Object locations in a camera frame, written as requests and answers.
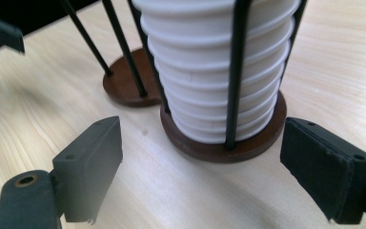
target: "dark background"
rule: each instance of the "dark background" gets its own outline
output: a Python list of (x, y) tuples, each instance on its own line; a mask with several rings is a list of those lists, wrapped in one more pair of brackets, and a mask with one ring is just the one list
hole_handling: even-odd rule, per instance
[[(80, 10), (97, 0), (69, 0)], [(23, 35), (66, 16), (58, 0), (0, 0), (0, 20), (18, 27)]]

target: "wooden coaster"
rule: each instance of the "wooden coaster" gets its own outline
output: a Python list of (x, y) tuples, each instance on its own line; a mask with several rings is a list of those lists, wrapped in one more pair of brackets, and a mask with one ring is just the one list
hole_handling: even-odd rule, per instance
[(280, 136), (286, 115), (287, 106), (284, 97), (278, 92), (274, 114), (266, 128), (253, 137), (236, 142), (232, 151), (226, 151), (224, 144), (204, 144), (187, 138), (177, 129), (171, 114), (165, 113), (163, 107), (160, 113), (163, 128), (177, 149), (198, 159), (220, 163), (239, 162), (264, 153)]
[(148, 94), (143, 97), (139, 96), (124, 56), (110, 66), (112, 75), (103, 77), (103, 87), (106, 93), (116, 103), (129, 107), (148, 107), (160, 104), (159, 91), (144, 50), (139, 49), (132, 52), (132, 58)]

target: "wooden table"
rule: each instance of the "wooden table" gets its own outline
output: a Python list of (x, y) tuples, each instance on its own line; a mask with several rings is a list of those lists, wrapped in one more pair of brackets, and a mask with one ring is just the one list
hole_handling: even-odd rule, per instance
[[(140, 41), (124, 0), (113, 1), (132, 49)], [(79, 12), (111, 64), (121, 56), (100, 3)], [(0, 189), (51, 160), (94, 121), (119, 115), (124, 161), (94, 226), (65, 228), (366, 228), (328, 222), (279, 162), (281, 138), (235, 164), (180, 154), (159, 106), (113, 103), (103, 71), (70, 19), (0, 50)], [(366, 151), (366, 1), (310, 0), (281, 87), (288, 116), (309, 119)]]

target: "round wooden base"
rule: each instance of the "round wooden base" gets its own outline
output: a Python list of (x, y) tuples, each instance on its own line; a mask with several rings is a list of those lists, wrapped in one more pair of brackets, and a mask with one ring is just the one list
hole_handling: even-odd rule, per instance
[(132, 58), (141, 75), (147, 95), (139, 96), (130, 68), (124, 57), (116, 60), (110, 66), (112, 75), (103, 77), (103, 87), (106, 93), (116, 103), (129, 107), (148, 107), (160, 104), (159, 91), (147, 55), (142, 49), (139, 49), (132, 52)]
[(172, 144), (184, 154), (212, 162), (238, 162), (259, 156), (275, 143), (284, 127), (287, 106), (281, 92), (274, 107), (272, 120), (259, 134), (235, 143), (232, 151), (227, 151), (224, 144), (203, 144), (184, 136), (173, 122), (171, 114), (161, 108), (163, 128)]

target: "stack of white cups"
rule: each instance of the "stack of white cups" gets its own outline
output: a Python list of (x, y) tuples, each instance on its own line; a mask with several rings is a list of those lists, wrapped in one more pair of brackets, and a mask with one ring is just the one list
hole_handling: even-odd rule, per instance
[[(234, 0), (132, 0), (169, 101), (188, 138), (223, 143)], [(236, 140), (269, 123), (300, 0), (254, 0), (248, 18)]]

